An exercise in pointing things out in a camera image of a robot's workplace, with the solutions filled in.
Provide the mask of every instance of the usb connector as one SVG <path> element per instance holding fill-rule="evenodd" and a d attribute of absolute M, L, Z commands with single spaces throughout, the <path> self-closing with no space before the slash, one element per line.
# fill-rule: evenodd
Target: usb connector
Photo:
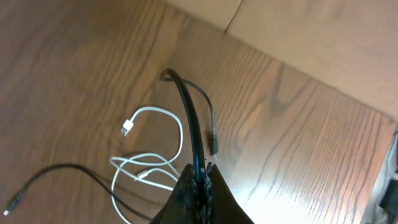
<path fill-rule="evenodd" d="M 124 135 L 124 137 L 126 137 L 129 134 L 129 131 L 132 129 L 132 127 L 134 126 L 134 123 L 132 121 L 130 121 L 129 119 L 127 119 L 122 126 L 122 129 L 120 130 L 120 132 Z"/>

